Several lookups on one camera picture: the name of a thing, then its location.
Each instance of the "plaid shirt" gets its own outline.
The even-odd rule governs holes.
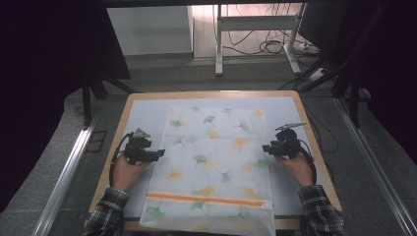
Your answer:
[[[306,219],[305,234],[346,235],[344,217],[334,208],[322,186],[309,186],[298,192]],[[124,218],[123,208],[129,197],[124,192],[107,188],[95,211],[89,217],[89,223],[83,235],[122,235]]]
[[[128,200],[129,196],[123,191],[107,188],[89,217],[83,235],[122,235],[125,223],[123,208]]]
[[[346,235],[344,217],[330,204],[321,185],[309,186],[298,192],[304,210],[306,235]]]

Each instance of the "white wall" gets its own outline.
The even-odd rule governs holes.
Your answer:
[[[107,9],[124,55],[191,52],[191,7]]]

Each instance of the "white metal frame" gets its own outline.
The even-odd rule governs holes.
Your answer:
[[[223,74],[223,55],[221,45],[221,33],[223,31],[244,31],[244,30],[291,30],[288,44],[284,44],[283,48],[288,58],[294,75],[301,74],[300,67],[292,53],[295,36],[300,27],[301,18],[305,3],[300,7],[297,15],[292,16],[253,16],[253,17],[222,17],[221,5],[217,6],[217,46],[215,53],[215,74],[221,76]]]

